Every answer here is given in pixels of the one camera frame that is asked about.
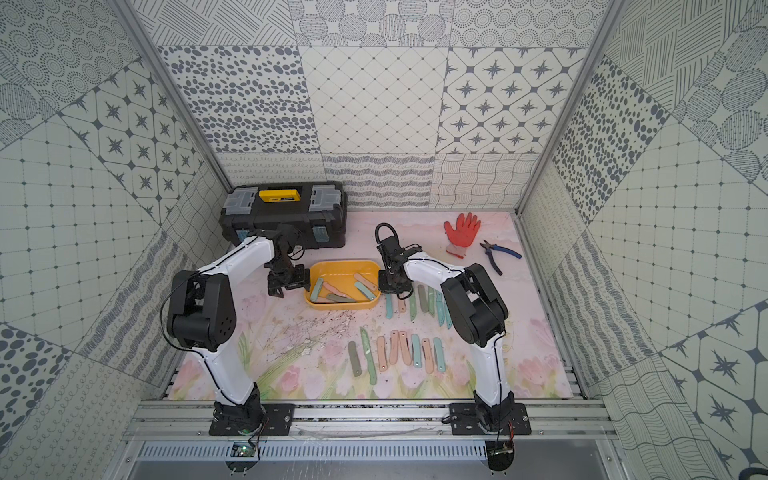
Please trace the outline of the long teal knife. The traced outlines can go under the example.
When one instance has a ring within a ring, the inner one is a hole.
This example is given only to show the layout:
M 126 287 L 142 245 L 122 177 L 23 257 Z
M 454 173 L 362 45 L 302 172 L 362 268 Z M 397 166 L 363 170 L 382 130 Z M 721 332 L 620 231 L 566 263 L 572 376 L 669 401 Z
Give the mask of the long teal knife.
M 391 294 L 385 294 L 386 318 L 392 319 L 394 315 L 394 303 Z

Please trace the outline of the grey green fruit knife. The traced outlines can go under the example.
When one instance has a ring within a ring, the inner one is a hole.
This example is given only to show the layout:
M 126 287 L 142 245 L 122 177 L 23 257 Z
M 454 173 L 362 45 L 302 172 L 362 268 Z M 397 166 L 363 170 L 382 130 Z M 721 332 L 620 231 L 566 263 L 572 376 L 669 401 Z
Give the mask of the grey green fruit knife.
M 429 300 L 427 295 L 427 290 L 424 285 L 419 284 L 417 286 L 418 290 L 418 298 L 419 298 L 419 305 L 421 308 L 421 311 L 424 313 L 429 313 Z

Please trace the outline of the yellow plastic storage box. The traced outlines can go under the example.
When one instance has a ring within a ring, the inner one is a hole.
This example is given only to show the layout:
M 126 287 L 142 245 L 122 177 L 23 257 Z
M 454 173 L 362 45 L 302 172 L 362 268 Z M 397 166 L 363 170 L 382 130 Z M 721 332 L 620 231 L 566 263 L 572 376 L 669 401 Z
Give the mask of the yellow plastic storage box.
M 311 284 L 305 293 L 306 303 L 318 310 L 371 309 L 381 296 L 378 289 L 379 265 L 372 260 L 327 260 L 315 263 L 309 269 Z M 324 280 L 317 303 L 310 301 L 311 290 L 318 278 Z M 354 286 L 365 284 L 376 295 L 368 301 Z

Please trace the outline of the pale pink knife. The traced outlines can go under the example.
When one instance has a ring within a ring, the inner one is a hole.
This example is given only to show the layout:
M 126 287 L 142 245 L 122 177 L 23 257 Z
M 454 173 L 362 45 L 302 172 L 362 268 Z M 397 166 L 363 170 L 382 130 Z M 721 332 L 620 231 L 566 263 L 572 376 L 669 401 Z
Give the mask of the pale pink knife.
M 396 365 L 399 357 L 399 332 L 393 330 L 390 333 L 390 350 L 388 356 L 388 363 L 390 366 Z

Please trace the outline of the beige pink knife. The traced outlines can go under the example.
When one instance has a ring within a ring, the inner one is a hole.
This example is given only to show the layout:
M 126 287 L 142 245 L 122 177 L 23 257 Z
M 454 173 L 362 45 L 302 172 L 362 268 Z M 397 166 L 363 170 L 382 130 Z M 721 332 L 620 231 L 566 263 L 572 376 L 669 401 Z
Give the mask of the beige pink knife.
M 376 352 L 378 368 L 380 372 L 386 372 L 388 370 L 387 359 L 387 341 L 384 336 L 379 336 L 376 340 Z

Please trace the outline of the long green knife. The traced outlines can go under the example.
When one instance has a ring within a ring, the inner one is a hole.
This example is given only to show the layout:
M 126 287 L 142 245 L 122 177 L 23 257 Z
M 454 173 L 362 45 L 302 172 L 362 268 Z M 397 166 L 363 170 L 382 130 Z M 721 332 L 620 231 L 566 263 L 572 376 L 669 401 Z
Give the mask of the long green knife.
M 370 337 L 367 330 L 364 327 L 360 328 L 360 335 L 361 335 L 361 342 L 363 347 L 363 354 L 365 356 L 366 363 L 367 363 L 369 383 L 371 386 L 375 386 L 377 384 L 377 372 L 376 372 L 376 364 L 373 359 Z

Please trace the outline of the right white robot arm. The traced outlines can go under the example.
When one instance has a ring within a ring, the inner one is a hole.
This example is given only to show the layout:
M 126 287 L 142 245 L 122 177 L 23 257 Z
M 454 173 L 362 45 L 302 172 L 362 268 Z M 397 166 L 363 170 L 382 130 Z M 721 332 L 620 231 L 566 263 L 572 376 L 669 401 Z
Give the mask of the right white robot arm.
M 442 293 L 453 328 L 470 345 L 480 425 L 491 433 L 501 431 L 515 404 L 502 353 L 509 311 L 485 268 L 478 263 L 445 264 L 418 244 L 403 247 L 394 227 L 386 222 L 376 226 L 374 237 L 383 263 L 378 278 L 381 292 L 405 300 L 419 283 Z

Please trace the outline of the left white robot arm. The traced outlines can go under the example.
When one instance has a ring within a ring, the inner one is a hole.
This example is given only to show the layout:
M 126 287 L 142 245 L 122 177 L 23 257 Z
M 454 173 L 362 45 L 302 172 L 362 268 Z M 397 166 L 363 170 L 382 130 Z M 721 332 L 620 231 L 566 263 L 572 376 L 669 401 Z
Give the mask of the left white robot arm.
M 265 268 L 267 293 L 282 298 L 285 291 L 310 284 L 304 265 L 294 265 L 291 254 L 302 248 L 300 231 L 288 224 L 274 230 L 255 230 L 231 252 L 195 271 L 182 270 L 168 296 L 166 333 L 175 349 L 197 356 L 216 390 L 214 425 L 235 433 L 262 430 L 267 414 L 257 384 L 239 358 L 233 336 L 237 312 L 233 288 L 253 272 Z

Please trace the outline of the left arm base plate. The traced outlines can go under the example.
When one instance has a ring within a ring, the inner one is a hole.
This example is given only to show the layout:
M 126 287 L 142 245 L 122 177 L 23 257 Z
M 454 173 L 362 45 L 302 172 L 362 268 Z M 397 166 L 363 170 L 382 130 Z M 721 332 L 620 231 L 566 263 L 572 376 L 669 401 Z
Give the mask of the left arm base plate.
M 266 425 L 264 435 L 288 436 L 296 405 L 291 403 L 253 404 L 251 406 L 214 403 L 210 436 L 250 436 Z

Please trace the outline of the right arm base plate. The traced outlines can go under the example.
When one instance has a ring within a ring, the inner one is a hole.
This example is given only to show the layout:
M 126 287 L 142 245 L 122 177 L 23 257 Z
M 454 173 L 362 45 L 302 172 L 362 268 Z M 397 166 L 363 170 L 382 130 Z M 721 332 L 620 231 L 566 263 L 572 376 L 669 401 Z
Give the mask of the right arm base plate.
M 527 409 L 517 402 L 490 408 L 468 402 L 450 403 L 442 422 L 450 426 L 454 436 L 532 433 Z

